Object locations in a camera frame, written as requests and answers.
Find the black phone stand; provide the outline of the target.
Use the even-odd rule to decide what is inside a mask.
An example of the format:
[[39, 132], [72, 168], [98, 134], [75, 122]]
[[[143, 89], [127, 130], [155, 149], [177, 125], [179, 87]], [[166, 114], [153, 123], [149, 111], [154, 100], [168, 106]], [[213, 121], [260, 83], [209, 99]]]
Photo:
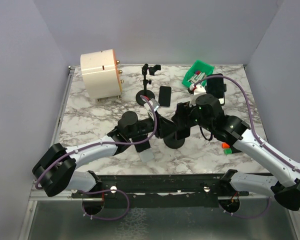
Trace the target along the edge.
[[154, 66], [149, 66], [147, 63], [143, 65], [141, 68], [141, 74], [143, 75], [143, 90], [140, 90], [136, 95], [135, 95], [135, 100], [136, 102], [140, 105], [143, 106], [146, 102], [141, 98], [141, 96], [147, 97], [149, 100], [155, 98], [155, 94], [147, 89], [148, 85], [152, 84], [151, 79], [147, 79], [147, 74], [150, 74], [151, 76], [154, 76], [157, 71], [160, 71], [162, 69], [162, 66], [160, 64], [155, 64]]
[[163, 142], [164, 142], [164, 144], [165, 144], [168, 148], [174, 149], [174, 150], [175, 150], [175, 149], [181, 148], [181, 147], [184, 145], [185, 139], [184, 139], [184, 138], [182, 138], [182, 139], [176, 139], [176, 136], [175, 136], [175, 134], [173, 133], [173, 134], [171, 134], [171, 135], [165, 137], [165, 138], [163, 139]]

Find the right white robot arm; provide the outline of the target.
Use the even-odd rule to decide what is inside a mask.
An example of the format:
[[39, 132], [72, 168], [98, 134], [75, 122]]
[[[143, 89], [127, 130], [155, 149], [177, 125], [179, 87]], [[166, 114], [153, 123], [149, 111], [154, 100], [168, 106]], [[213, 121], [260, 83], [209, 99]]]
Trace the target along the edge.
[[251, 192], [273, 197], [291, 211], [300, 209], [300, 163], [268, 145], [241, 118], [226, 115], [217, 98], [204, 94], [197, 97], [194, 104], [178, 103], [172, 121], [177, 126], [177, 140], [187, 138], [191, 127], [199, 126], [218, 141], [248, 155], [271, 173], [264, 176], [228, 170], [219, 184], [224, 195]]

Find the silver edged black phone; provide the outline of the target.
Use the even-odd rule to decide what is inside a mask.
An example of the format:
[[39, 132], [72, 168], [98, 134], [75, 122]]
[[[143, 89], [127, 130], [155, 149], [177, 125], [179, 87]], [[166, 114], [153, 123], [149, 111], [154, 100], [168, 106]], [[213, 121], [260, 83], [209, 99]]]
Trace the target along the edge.
[[172, 88], [170, 86], [160, 86], [158, 102], [161, 107], [169, 108], [171, 105]]

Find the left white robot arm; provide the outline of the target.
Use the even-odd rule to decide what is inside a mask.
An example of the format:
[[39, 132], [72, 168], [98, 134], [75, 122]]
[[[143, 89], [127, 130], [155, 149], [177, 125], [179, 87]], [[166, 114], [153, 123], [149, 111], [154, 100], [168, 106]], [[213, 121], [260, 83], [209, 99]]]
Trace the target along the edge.
[[33, 167], [35, 188], [54, 197], [64, 190], [81, 190], [96, 197], [101, 190], [97, 176], [91, 171], [76, 170], [97, 159], [112, 157], [134, 146], [143, 162], [154, 158], [150, 139], [164, 139], [173, 134], [177, 126], [159, 113], [139, 120], [133, 111], [125, 112], [117, 126], [99, 140], [71, 147], [53, 144]]

